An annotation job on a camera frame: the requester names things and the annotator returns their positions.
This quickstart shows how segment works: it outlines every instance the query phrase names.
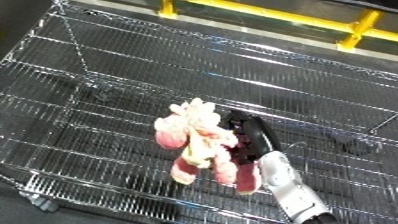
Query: metal wire rack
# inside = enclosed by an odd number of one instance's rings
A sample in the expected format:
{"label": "metal wire rack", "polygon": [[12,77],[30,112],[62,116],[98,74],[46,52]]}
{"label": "metal wire rack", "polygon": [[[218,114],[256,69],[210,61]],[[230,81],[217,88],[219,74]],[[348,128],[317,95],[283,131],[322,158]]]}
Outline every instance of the metal wire rack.
{"label": "metal wire rack", "polygon": [[153,121],[201,97],[306,142],[287,154],[343,223],[398,222],[398,134],[369,134],[398,111],[396,74],[55,1],[0,77],[0,162],[22,191],[141,223],[284,223],[266,190],[171,181]]}

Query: pink plush toy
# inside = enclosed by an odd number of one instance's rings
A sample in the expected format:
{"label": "pink plush toy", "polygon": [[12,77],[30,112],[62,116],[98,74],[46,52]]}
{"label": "pink plush toy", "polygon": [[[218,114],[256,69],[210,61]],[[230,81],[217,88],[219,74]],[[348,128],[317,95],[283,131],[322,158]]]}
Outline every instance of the pink plush toy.
{"label": "pink plush toy", "polygon": [[164,149],[183,152],[171,168],[171,176],[181,184],[194,182],[200,169],[212,168],[220,184],[236,184],[239,194],[255,192],[261,176],[255,164],[237,165],[229,149],[238,144],[232,131],[218,126],[221,118],[214,103],[195,98],[181,106],[172,104],[171,115],[155,121],[156,142]]}

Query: dark floor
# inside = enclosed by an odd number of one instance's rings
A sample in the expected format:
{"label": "dark floor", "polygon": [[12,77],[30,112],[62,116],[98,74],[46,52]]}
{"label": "dark floor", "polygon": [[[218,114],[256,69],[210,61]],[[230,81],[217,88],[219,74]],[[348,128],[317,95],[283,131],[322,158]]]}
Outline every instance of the dark floor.
{"label": "dark floor", "polygon": [[[5,38],[0,41],[0,57],[4,56],[19,40],[19,38],[31,27],[34,22],[48,7],[49,0],[0,0],[0,32],[6,34]],[[168,21],[153,19],[155,22],[168,23]],[[179,25],[180,27],[188,27],[178,22],[170,24]],[[207,32],[216,32],[216,30],[208,30]],[[224,35],[232,38],[242,38],[242,35],[234,32],[225,32]],[[340,61],[352,62],[356,65],[367,66],[371,68],[378,68],[386,71],[394,71],[398,68],[397,65],[388,61],[372,60],[369,58],[347,55],[340,52],[325,51],[317,48],[309,48],[307,46],[283,43],[281,41],[269,40],[259,37],[244,37],[246,41],[264,43],[272,41],[274,46],[283,46],[283,48],[317,55],[320,57],[337,59]],[[61,209],[56,214],[44,214],[28,202],[18,196],[18,193],[10,190],[7,186],[0,184],[0,223],[127,223],[115,219],[109,219],[97,215],[91,215],[83,212],[77,212],[69,209]]]}

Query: yellow metal bar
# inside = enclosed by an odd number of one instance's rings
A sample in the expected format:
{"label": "yellow metal bar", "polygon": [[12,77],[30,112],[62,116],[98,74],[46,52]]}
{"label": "yellow metal bar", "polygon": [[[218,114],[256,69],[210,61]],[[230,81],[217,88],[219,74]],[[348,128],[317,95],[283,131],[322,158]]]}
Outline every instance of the yellow metal bar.
{"label": "yellow metal bar", "polygon": [[216,8],[223,8],[232,11],[247,13],[251,15],[263,16],[272,19],[278,19],[288,22],[297,22],[305,25],[322,27],[331,30],[337,30],[341,32],[351,32],[351,24],[335,22],[325,19],[317,19],[309,16],[302,16],[293,13],[281,12],[272,9],[264,9],[261,7],[245,5],[236,2],[224,1],[224,0],[185,0],[186,2],[212,6]]}
{"label": "yellow metal bar", "polygon": [[[207,5],[216,8],[227,9],[231,11],[247,13],[251,15],[262,16],[271,19],[277,19],[287,22],[301,23],[309,26],[320,27],[329,30],[350,33],[345,40],[340,41],[338,49],[343,51],[352,51],[354,47],[362,39],[362,36],[379,38],[389,41],[398,42],[398,33],[393,33],[384,30],[374,29],[373,25],[382,15],[381,12],[375,10],[365,10],[358,22],[347,24],[331,20],[318,19],[309,16],[303,16],[293,13],[287,13],[272,9],[265,9],[261,7],[245,5],[237,2],[226,0],[183,0],[185,2]],[[174,11],[173,0],[162,0],[162,9],[159,14],[167,18],[176,18],[177,14]]]}
{"label": "yellow metal bar", "polygon": [[367,36],[367,37],[373,37],[373,38],[379,38],[379,39],[398,42],[398,33],[393,33],[393,32],[389,32],[389,31],[370,29],[370,30],[366,31],[363,35]]}
{"label": "yellow metal bar", "polygon": [[337,48],[341,51],[353,51],[355,46],[362,40],[365,32],[373,29],[374,24],[380,19],[381,12],[366,10],[362,18],[353,25],[353,32],[343,41],[338,42]]}
{"label": "yellow metal bar", "polygon": [[175,12],[175,9],[174,9],[173,0],[162,0],[162,6],[161,6],[158,14],[164,18],[176,19],[177,13]]}

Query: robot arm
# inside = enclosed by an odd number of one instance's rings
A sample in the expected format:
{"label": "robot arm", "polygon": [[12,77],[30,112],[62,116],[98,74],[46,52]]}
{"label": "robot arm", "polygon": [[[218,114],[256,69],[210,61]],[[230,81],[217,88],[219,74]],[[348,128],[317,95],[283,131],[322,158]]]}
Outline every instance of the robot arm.
{"label": "robot arm", "polygon": [[259,117],[232,111],[223,122],[234,130],[244,147],[237,149],[242,160],[257,160],[262,185],[269,189],[292,223],[337,224],[336,218],[301,179],[282,152],[273,130]]}

